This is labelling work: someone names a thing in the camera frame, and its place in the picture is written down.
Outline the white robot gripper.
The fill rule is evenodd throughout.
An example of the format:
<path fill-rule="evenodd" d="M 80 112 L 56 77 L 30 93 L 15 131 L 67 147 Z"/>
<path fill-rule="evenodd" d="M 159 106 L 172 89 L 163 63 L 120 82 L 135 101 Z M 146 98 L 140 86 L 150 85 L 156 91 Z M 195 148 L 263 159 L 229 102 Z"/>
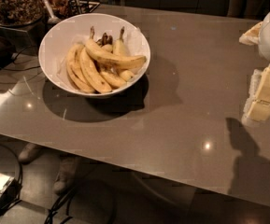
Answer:
<path fill-rule="evenodd" d="M 259 53 L 270 62 L 270 12 L 263 22 L 258 22 L 239 37 L 248 46 L 258 45 Z M 258 126 L 270 118 L 270 64 L 263 70 L 255 69 L 249 84 L 241 122 L 246 126 Z"/>

